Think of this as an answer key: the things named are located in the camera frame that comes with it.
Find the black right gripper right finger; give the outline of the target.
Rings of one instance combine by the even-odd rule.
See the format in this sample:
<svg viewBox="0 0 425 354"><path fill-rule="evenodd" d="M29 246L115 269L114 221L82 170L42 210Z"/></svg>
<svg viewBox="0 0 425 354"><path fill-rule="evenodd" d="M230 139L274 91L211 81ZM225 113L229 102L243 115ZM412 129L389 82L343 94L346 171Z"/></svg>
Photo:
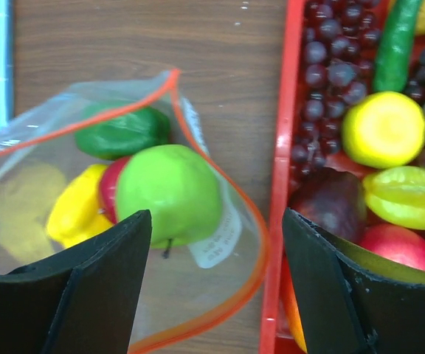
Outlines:
<svg viewBox="0 0 425 354"><path fill-rule="evenodd" d="M283 239L309 353L425 353L425 271L286 209Z"/></svg>

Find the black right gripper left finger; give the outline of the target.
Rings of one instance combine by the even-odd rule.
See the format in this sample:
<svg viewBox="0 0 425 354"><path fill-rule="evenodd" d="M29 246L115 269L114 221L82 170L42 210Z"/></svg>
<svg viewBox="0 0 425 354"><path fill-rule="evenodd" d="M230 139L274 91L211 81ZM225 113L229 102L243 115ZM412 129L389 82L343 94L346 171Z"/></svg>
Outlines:
<svg viewBox="0 0 425 354"><path fill-rule="evenodd" d="M0 353L126 353L151 214L0 274Z"/></svg>

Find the yellow bell pepper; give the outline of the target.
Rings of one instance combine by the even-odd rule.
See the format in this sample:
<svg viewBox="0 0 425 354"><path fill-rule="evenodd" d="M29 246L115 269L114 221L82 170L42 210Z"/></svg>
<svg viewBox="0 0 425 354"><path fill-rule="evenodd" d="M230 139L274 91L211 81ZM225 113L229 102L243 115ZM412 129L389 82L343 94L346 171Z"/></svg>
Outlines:
<svg viewBox="0 0 425 354"><path fill-rule="evenodd" d="M46 222L46 233L70 248L113 226L101 212L98 187L107 167L92 164L73 179L58 197Z"/></svg>

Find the red pomegranate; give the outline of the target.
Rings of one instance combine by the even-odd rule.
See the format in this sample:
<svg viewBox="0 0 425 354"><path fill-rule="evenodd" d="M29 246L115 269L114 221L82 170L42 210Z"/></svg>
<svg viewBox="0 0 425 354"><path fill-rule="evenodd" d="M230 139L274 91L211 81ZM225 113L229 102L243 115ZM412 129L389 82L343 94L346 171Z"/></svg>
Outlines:
<svg viewBox="0 0 425 354"><path fill-rule="evenodd" d="M124 156L112 162L104 171L98 184L98 199L102 213L112 223L117 222L115 211L115 193L117 181L125 165L131 159L130 156Z"/></svg>

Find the green apple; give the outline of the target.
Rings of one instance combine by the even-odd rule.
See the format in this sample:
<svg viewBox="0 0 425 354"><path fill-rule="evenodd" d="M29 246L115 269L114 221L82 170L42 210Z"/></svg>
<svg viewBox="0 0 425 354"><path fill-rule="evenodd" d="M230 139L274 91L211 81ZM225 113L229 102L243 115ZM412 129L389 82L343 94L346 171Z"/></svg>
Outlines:
<svg viewBox="0 0 425 354"><path fill-rule="evenodd" d="M211 236L223 208L213 169L184 145L159 145L135 154L120 173L114 200L119 222L140 210L150 212L153 248Z"/></svg>

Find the clear orange-trimmed zip bag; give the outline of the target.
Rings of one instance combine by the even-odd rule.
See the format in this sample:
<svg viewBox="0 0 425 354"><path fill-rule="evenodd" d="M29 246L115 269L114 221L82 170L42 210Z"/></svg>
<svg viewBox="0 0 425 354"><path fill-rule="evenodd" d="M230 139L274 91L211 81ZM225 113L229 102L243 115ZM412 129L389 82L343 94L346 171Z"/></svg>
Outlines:
<svg viewBox="0 0 425 354"><path fill-rule="evenodd" d="M194 150L216 175L223 208L214 233L183 246L150 242L126 353L149 353L221 323L256 292L269 256L263 218L210 157L178 81L172 70L144 80L76 83L0 130L3 275L66 250L46 233L55 202L87 167L115 161L79 150L80 129L150 106L170 120L166 145Z"/></svg>

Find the green bell pepper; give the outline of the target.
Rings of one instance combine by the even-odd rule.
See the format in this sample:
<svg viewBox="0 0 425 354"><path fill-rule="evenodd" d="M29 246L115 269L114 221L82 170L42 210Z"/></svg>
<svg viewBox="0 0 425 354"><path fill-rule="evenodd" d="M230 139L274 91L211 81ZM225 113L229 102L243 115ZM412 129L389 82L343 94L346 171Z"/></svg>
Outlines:
<svg viewBox="0 0 425 354"><path fill-rule="evenodd" d="M165 145L169 139L169 118L150 106L75 132L75 144L79 150L105 160L116 160L146 148Z"/></svg>

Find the green chili pepper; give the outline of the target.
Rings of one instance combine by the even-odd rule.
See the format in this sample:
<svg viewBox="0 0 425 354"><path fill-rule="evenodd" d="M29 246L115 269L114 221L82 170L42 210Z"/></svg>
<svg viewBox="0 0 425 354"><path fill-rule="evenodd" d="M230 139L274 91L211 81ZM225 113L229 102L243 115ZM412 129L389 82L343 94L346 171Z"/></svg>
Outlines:
<svg viewBox="0 0 425 354"><path fill-rule="evenodd" d="M388 11L374 61L374 92L405 88L421 5L421 0L398 0Z"/></svg>

